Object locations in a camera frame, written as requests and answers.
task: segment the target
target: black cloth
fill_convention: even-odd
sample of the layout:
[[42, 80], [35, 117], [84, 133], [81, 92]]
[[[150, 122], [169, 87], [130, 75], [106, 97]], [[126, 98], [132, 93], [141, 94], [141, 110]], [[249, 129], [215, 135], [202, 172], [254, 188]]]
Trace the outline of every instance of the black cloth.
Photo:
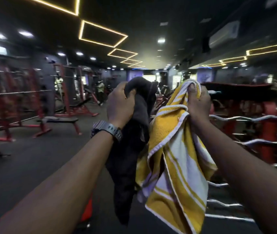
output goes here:
[[123, 225], [128, 225], [133, 195], [135, 194], [136, 163], [139, 153], [149, 141], [150, 114], [156, 102], [158, 82], [136, 77], [125, 86], [124, 93], [136, 89], [132, 119], [122, 130], [123, 139], [115, 142], [106, 168], [115, 184], [113, 199], [115, 213]]

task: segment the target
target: wristwatch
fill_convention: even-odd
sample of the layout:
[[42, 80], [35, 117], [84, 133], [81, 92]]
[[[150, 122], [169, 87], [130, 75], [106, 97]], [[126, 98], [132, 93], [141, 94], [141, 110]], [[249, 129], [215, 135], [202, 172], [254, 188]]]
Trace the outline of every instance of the wristwatch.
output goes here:
[[93, 125], [91, 137], [96, 135], [101, 130], [105, 130], [108, 133], [111, 133], [118, 142], [122, 140], [123, 136], [121, 129], [103, 120], [100, 120]]

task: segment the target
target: floor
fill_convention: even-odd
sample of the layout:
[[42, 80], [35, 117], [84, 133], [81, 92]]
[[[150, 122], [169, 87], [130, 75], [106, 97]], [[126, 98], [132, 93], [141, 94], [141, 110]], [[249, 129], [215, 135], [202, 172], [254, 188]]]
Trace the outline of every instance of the floor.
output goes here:
[[[0, 217], [39, 185], [49, 175], [70, 160], [90, 139], [93, 123], [106, 118], [105, 108], [90, 104], [97, 117], [81, 116], [78, 124], [81, 136], [68, 124], [50, 124], [53, 129], [42, 137], [31, 136], [37, 129], [13, 128], [13, 143], [0, 143], [0, 150], [11, 154], [0, 159]], [[175, 233], [149, 213], [134, 198], [128, 227], [122, 226], [113, 210], [113, 182], [106, 169], [102, 170], [93, 193], [93, 217], [86, 233]], [[261, 233], [252, 223], [206, 218], [202, 234]]]

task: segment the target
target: black ceiling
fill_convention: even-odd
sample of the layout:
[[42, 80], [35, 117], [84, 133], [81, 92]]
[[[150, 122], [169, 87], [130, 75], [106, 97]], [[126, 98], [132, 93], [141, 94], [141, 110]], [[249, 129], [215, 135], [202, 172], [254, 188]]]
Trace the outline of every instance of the black ceiling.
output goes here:
[[[45, 1], [74, 10], [74, 0]], [[63, 51], [69, 59], [77, 58], [75, 51], [81, 51], [86, 63], [94, 56], [102, 67], [127, 67], [120, 63], [124, 59], [107, 56], [113, 48], [78, 39], [84, 19], [128, 35], [117, 48], [138, 53], [132, 59], [143, 61], [140, 65], [146, 69], [162, 69], [167, 64], [178, 63], [192, 48], [200, 46], [203, 37], [218, 28], [246, 1], [81, 0], [77, 17], [32, 0], [0, 0], [0, 32], [10, 42], [43, 47], [54, 53]], [[208, 18], [211, 18], [209, 22], [200, 23]], [[168, 22], [168, 25], [160, 26], [161, 22]], [[35, 39], [25, 39], [18, 34], [18, 29], [30, 31]], [[108, 44], [116, 43], [121, 37], [98, 30], [88, 25], [83, 37]], [[159, 37], [164, 37], [166, 42], [158, 44]]]

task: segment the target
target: square light frame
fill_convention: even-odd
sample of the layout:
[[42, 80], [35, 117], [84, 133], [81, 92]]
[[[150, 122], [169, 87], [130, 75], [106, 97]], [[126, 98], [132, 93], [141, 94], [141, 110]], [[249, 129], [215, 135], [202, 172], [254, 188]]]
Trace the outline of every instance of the square light frame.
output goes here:
[[261, 50], [261, 49], [271, 48], [271, 47], [277, 47], [277, 45], [272, 45], [272, 46], [268, 46], [268, 47], [264, 47], [264, 48], [256, 48], [256, 49], [247, 50], [247, 51], [246, 51], [246, 55], [247, 55], [247, 56], [255, 56], [255, 55], [261, 55], [261, 54], [266, 54], [266, 53], [271, 53], [271, 52], [277, 52], [277, 50], [274, 50], [274, 51], [268, 51], [268, 52], [250, 54], [250, 51]]
[[[95, 26], [95, 27], [98, 27], [98, 28], [101, 28], [101, 29], [104, 29], [104, 30], [113, 32], [113, 33], [115, 33], [115, 34], [119, 34], [119, 35], [123, 36], [123, 38], [122, 38], [120, 41], [118, 41], [115, 45], [109, 45], [109, 44], [100, 43], [100, 42], [97, 42], [97, 41], [94, 41], [94, 40], [91, 40], [91, 39], [85, 39], [85, 38], [82, 37], [82, 35], [83, 35], [84, 26], [85, 26], [86, 23], [89, 24], [89, 25], [93, 25], [93, 26]], [[90, 43], [95, 43], [95, 44], [103, 45], [103, 46], [106, 46], [106, 47], [115, 48], [115, 47], [117, 47], [120, 43], [122, 43], [127, 37], [128, 37], [128, 35], [126, 35], [126, 34], [117, 32], [117, 31], [115, 31], [115, 30], [106, 28], [106, 27], [101, 26], [101, 25], [97, 25], [97, 24], [92, 23], [92, 22], [89, 22], [89, 21], [87, 21], [87, 20], [81, 20], [80, 31], [79, 31], [79, 39], [82, 40], [82, 41], [86, 41], [86, 42], [90, 42]]]
[[203, 67], [218, 67], [218, 66], [225, 66], [225, 63], [216, 63], [216, 64], [210, 64], [210, 65], [202, 65]]
[[[232, 60], [232, 59], [237, 59], [237, 58], [242, 58], [241, 60], [233, 60], [233, 61], [225, 61], [225, 60]], [[232, 58], [226, 58], [226, 59], [222, 59], [222, 60], [219, 60], [220, 63], [230, 63], [230, 62], [236, 62], [236, 61], [246, 61], [248, 60], [248, 58], [246, 56], [242, 56], [242, 57], [232, 57]]]
[[[113, 53], [114, 51], [116, 51], [116, 50], [122, 51], [122, 52], [133, 53], [133, 55], [130, 56], [130, 57], [128, 57], [128, 58], [126, 58], [126, 57], [121, 57], [121, 56], [116, 56], [116, 55], [112, 55], [112, 53]], [[118, 57], [118, 58], [123, 58], [123, 59], [130, 59], [130, 58], [132, 58], [132, 57], [134, 57], [134, 56], [136, 56], [136, 55], [138, 55], [138, 53], [136, 53], [136, 52], [130, 52], [130, 51], [126, 51], [126, 50], [122, 50], [122, 49], [118, 49], [118, 48], [115, 48], [114, 50], [112, 50], [110, 53], [107, 54], [107, 56], [113, 56], [113, 57]]]
[[63, 12], [65, 12], [65, 13], [67, 13], [67, 14], [70, 14], [70, 15], [79, 16], [80, 0], [75, 0], [74, 12], [73, 12], [73, 11], [70, 11], [70, 10], [67, 10], [67, 9], [65, 9], [65, 8], [59, 7], [59, 6], [57, 6], [57, 5], [54, 5], [54, 4], [49, 3], [49, 2], [47, 2], [47, 1], [44, 1], [44, 0], [32, 0], [32, 1], [35, 1], [35, 2], [38, 2], [38, 3], [40, 3], [40, 4], [43, 4], [43, 5], [52, 7], [52, 8], [54, 8], [54, 9], [63, 11]]
[[120, 63], [133, 65], [133, 63], [127, 63], [127, 62], [125, 62], [125, 61], [127, 61], [127, 60], [137, 61], [137, 63], [136, 63], [136, 64], [140, 64], [140, 63], [142, 63], [142, 61], [138, 61], [138, 60], [134, 60], [134, 59], [125, 59], [124, 61], [121, 61]]
[[128, 67], [136, 68], [136, 69], [145, 67], [145, 65], [137, 65], [137, 64], [134, 64], [134, 65], [129, 65]]

